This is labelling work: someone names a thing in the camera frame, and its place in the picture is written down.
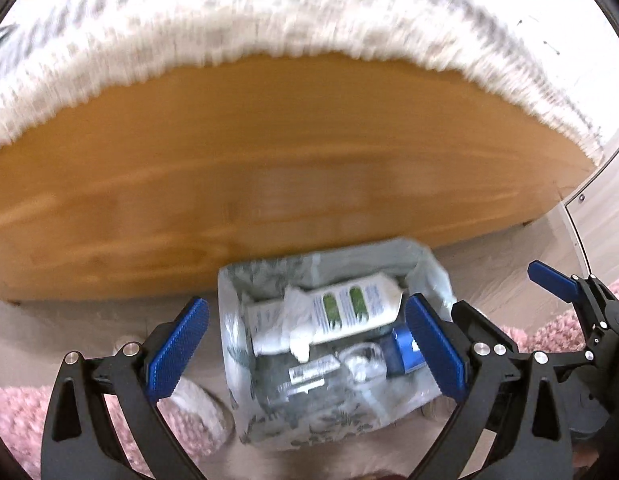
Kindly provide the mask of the white green lotion bottle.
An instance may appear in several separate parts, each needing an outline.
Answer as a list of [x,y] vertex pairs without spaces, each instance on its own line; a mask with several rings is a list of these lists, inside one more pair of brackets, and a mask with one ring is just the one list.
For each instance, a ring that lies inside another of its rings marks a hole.
[[[404,297],[402,287],[384,273],[313,289],[306,294],[313,300],[316,326],[311,348],[393,323]],[[246,314],[255,356],[291,353],[282,335],[283,297],[252,304],[246,308]]]

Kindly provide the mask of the white tissue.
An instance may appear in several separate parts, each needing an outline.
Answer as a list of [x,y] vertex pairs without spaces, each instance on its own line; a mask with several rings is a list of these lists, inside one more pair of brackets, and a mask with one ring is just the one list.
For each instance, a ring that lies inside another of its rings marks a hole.
[[311,296],[302,289],[288,286],[283,296],[282,335],[288,344],[288,351],[298,362],[309,361],[315,333]]

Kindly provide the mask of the trash bag with green print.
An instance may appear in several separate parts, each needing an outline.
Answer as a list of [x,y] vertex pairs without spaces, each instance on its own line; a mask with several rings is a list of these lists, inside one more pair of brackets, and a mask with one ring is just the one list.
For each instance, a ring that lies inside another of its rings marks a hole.
[[[282,298],[288,286],[309,292],[375,273],[394,278],[404,291],[396,321],[318,344],[306,363],[291,353],[255,356],[247,307]],[[407,326],[407,301],[413,294],[421,294],[441,318],[451,315],[455,295],[446,270],[427,246],[409,238],[222,268],[218,274],[222,352],[241,442],[273,450],[335,442],[389,426],[434,400],[439,387],[427,363],[404,376],[357,385],[337,359],[353,344],[378,344],[396,325]]]

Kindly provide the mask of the beige door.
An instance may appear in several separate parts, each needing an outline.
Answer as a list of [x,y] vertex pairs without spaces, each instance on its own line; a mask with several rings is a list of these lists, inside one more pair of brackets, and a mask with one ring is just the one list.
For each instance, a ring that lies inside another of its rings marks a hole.
[[582,269],[606,283],[619,278],[619,146],[565,205]]

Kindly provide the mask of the pink fluffy rug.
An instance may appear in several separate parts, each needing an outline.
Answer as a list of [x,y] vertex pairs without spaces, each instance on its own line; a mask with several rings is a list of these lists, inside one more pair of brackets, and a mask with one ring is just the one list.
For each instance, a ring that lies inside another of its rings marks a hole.
[[[52,388],[0,388],[0,437],[24,471],[41,477],[41,443]],[[118,440],[134,470],[151,476],[115,396],[105,398]],[[180,379],[172,395],[157,404],[182,448],[197,465],[230,438],[233,418],[228,408],[204,388]]]

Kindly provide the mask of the wooden bed frame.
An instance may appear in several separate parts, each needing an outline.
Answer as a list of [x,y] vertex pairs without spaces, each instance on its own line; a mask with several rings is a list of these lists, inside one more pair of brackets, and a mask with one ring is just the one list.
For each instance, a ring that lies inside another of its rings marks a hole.
[[105,90],[0,150],[0,299],[198,292],[228,263],[541,217],[593,171],[455,72],[255,56]]

